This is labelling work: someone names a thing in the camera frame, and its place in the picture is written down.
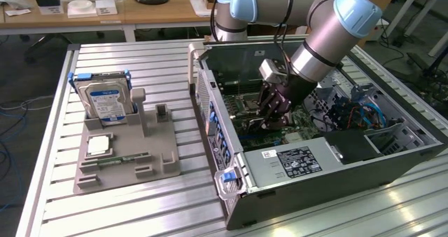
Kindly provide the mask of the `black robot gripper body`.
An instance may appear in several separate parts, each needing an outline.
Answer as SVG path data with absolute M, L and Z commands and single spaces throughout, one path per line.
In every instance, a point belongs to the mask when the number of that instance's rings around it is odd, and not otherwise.
M 272 84 L 275 97 L 271 104 L 276 106 L 276 113 L 285 114 L 292 111 L 303 103 L 316 86 L 316 82 L 309 82 L 300 76 L 291 76 L 287 86 L 281 83 Z

